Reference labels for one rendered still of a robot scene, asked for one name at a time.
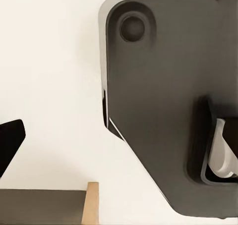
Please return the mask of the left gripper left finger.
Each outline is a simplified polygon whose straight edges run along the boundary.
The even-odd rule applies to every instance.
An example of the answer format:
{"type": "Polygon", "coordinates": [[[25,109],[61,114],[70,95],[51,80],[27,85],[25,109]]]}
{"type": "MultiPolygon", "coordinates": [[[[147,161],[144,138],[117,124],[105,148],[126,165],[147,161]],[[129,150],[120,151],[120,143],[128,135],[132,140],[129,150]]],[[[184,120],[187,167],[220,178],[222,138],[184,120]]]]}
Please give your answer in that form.
{"type": "Polygon", "coordinates": [[[0,124],[0,178],[25,138],[22,119],[0,124]]]}

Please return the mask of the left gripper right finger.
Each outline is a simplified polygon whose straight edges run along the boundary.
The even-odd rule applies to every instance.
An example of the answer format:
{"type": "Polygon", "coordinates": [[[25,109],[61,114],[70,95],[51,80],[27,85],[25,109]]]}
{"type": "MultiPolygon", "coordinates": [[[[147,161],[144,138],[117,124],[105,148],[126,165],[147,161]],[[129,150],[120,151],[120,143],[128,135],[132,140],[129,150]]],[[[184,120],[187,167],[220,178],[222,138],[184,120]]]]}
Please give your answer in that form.
{"type": "Polygon", "coordinates": [[[238,159],[238,121],[226,119],[222,136],[238,159]]]}

